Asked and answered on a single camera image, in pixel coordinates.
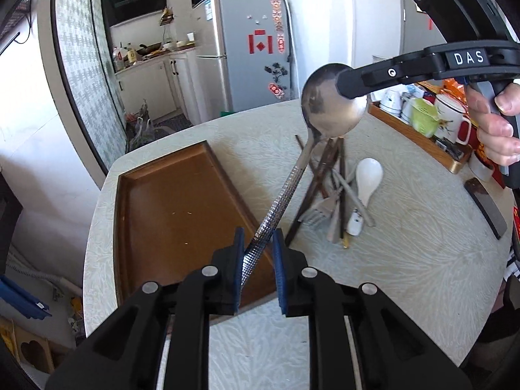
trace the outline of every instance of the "bottle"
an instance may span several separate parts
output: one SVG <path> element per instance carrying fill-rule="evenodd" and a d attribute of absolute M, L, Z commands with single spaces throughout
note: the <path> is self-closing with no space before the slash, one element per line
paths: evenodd
<path fill-rule="evenodd" d="M 125 62 L 123 60 L 123 54 L 121 54 L 121 48 L 118 46 L 114 47 L 114 51 L 112 53 L 112 59 L 114 61 L 115 71 L 120 72 L 125 68 Z"/>
<path fill-rule="evenodd" d="M 126 46 L 126 50 L 128 51 L 128 63 L 131 66 L 135 62 L 137 62 L 137 53 L 135 52 L 131 43 L 128 43 L 128 45 Z"/>

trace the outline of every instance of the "silver screw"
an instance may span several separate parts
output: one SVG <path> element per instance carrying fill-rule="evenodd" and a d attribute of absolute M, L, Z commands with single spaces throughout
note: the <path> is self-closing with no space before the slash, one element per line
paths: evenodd
<path fill-rule="evenodd" d="M 314 277 L 316 277 L 318 275 L 318 271 L 316 270 L 316 268 L 313 268 L 313 267 L 305 267 L 303 270 L 302 270 L 302 276 L 307 278 L 307 279 L 313 279 Z"/>
<path fill-rule="evenodd" d="M 141 290 L 149 295 L 150 293 L 155 293 L 158 288 L 159 285 L 154 281 L 147 281 L 145 284 L 142 285 Z"/>
<path fill-rule="evenodd" d="M 202 275 L 203 276 L 206 276 L 206 277 L 213 277 L 213 276 L 216 276 L 218 273 L 218 268 L 215 267 L 214 265 L 206 265 L 203 269 L 202 269 Z"/>
<path fill-rule="evenodd" d="M 366 295 L 375 295 L 378 293 L 378 287 L 374 283 L 365 283 L 363 286 L 361 286 L 361 290 Z"/>

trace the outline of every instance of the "roll of tape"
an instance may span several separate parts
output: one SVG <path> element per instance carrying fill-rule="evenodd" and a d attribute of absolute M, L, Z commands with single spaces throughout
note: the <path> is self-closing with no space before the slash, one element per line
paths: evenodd
<path fill-rule="evenodd" d="M 475 151 L 471 154 L 470 160 L 467 162 L 473 174 L 483 182 L 488 182 L 495 172 L 495 167 L 488 167 L 482 161 L 480 161 L 475 154 Z"/>

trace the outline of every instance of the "kitchen cabinet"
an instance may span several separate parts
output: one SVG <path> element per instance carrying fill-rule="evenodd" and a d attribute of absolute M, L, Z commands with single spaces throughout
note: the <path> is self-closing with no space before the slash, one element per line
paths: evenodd
<path fill-rule="evenodd" d="M 155 120 L 180 108 L 175 102 L 163 60 L 135 66 L 116 77 L 119 93 L 127 113 L 138 113 L 146 100 L 150 118 Z"/>
<path fill-rule="evenodd" d="M 201 116 L 193 87 L 192 72 L 186 54 L 179 54 L 170 59 L 170 68 L 173 83 L 178 88 L 177 94 L 181 97 L 181 107 L 185 116 L 192 124 L 200 124 Z"/>

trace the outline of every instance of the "white ceramic spoon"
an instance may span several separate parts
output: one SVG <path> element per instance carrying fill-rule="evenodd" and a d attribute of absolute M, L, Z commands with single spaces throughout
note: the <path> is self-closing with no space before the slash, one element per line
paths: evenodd
<path fill-rule="evenodd" d="M 370 197 L 383 180 L 383 167 L 374 159 L 361 160 L 356 169 L 358 198 L 364 206 L 368 206 Z M 355 209 L 347 224 L 347 233 L 359 236 L 363 228 L 363 216 Z"/>

